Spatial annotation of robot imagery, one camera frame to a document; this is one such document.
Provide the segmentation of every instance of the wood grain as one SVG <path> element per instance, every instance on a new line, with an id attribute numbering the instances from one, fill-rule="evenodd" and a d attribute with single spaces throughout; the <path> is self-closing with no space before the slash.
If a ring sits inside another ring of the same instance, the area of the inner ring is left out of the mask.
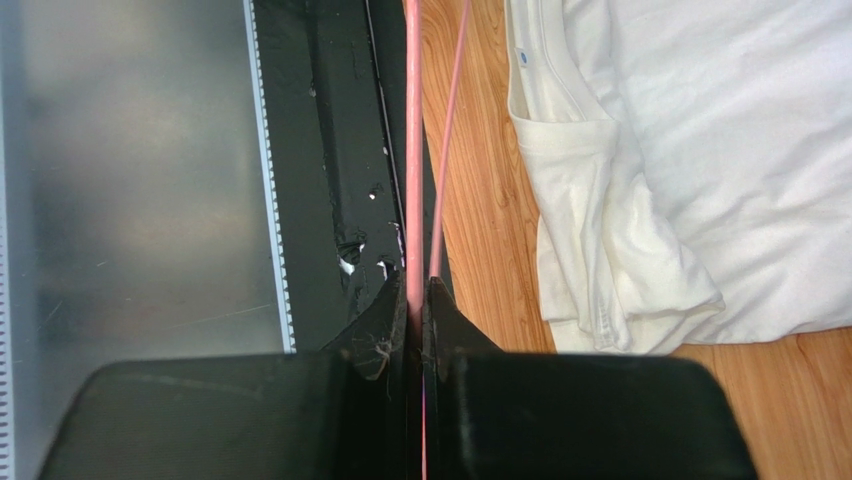
<path id="1" fill-rule="evenodd" d="M 424 118 L 437 167 L 461 0 L 423 0 Z M 473 0 L 444 228 L 461 310 L 507 350 L 553 351 L 537 306 L 538 209 L 506 109 L 502 0 Z M 852 478 L 852 329 L 685 346 L 725 388 L 763 478 Z"/>

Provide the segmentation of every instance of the white cloth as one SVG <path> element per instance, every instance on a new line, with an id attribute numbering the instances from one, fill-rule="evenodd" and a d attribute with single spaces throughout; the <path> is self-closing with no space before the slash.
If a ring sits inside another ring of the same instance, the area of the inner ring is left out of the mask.
<path id="1" fill-rule="evenodd" d="M 664 353 L 849 323 L 852 2 L 506 8 L 509 111 L 559 350 Z"/>

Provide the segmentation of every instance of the wooden surface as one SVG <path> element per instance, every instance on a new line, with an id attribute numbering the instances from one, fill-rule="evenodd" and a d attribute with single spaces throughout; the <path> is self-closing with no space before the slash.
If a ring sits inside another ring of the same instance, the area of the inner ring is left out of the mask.
<path id="1" fill-rule="evenodd" d="M 437 165 L 461 0 L 423 1 L 424 117 Z M 461 310 L 508 350 L 553 351 L 537 307 L 538 210 L 506 110 L 502 0 L 473 0 L 444 228 Z M 763 478 L 852 479 L 852 329 L 686 346 L 725 388 Z"/>

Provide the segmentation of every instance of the silver metal sheet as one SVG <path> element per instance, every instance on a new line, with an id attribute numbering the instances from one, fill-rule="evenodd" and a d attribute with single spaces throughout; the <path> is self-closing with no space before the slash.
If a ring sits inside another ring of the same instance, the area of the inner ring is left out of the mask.
<path id="1" fill-rule="evenodd" d="M 19 5 L 26 114 L 5 121 L 26 158 L 6 161 L 29 178 L 6 180 L 33 212 L 33 270 L 10 272 L 37 312 L 12 320 L 32 350 L 15 379 L 36 379 L 15 394 L 30 478 L 99 366 L 289 350 L 290 332 L 248 3 Z"/>

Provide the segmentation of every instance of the wooden table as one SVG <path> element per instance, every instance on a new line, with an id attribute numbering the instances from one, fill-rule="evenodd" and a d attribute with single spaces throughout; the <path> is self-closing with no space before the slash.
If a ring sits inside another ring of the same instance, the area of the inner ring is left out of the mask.
<path id="1" fill-rule="evenodd" d="M 424 117 L 441 145 L 461 0 L 423 1 Z M 461 310 L 507 350 L 553 351 L 537 305 L 538 209 L 506 109 L 502 0 L 474 0 L 444 213 Z M 852 479 L 852 329 L 685 346 L 728 393 L 763 478 Z"/>

